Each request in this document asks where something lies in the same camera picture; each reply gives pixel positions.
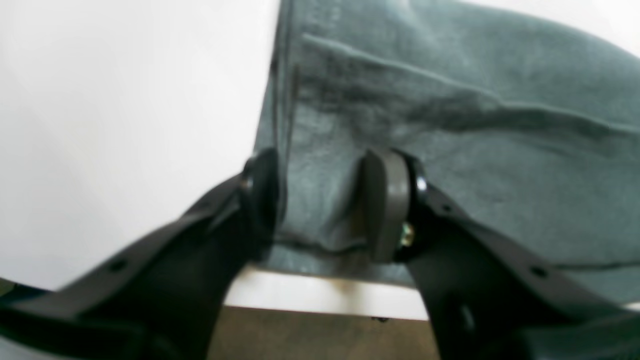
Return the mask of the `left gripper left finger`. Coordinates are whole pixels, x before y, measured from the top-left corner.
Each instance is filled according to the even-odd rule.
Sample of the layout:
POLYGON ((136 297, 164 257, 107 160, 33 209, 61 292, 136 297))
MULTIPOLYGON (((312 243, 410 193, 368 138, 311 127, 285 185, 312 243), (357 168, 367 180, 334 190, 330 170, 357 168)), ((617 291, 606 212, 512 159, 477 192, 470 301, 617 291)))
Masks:
POLYGON ((227 292, 272 245, 278 153, 59 291, 1 307, 4 360, 203 360, 227 292))

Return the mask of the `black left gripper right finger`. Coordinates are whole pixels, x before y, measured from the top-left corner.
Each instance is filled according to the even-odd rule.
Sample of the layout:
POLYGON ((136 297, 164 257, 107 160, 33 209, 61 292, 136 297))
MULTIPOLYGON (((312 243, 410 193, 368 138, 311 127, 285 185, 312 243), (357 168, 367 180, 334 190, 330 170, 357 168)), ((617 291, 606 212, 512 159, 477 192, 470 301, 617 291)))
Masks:
POLYGON ((637 311, 472 219, 418 158, 368 149, 361 210, 370 259, 406 267, 442 360, 639 358, 637 311))

